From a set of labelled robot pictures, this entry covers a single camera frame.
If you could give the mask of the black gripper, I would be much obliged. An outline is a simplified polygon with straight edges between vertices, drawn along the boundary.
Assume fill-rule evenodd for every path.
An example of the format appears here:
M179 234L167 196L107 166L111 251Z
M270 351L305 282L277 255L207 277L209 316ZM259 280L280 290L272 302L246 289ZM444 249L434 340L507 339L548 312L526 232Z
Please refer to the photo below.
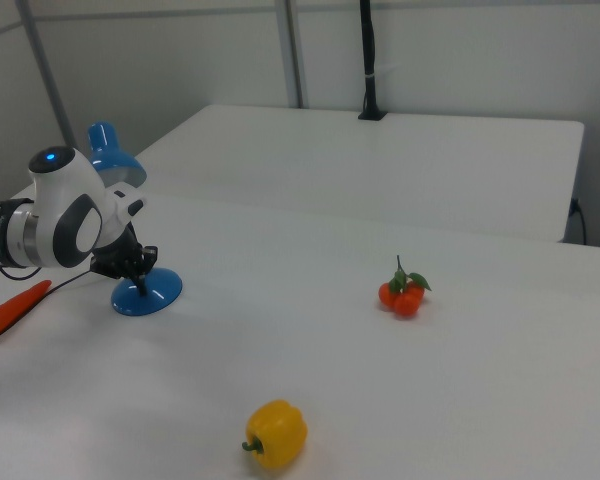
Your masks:
M142 246L133 225L128 223L117 240L93 251L90 271L113 279L135 278L138 294L146 297L146 275L153 269L157 259L158 247Z

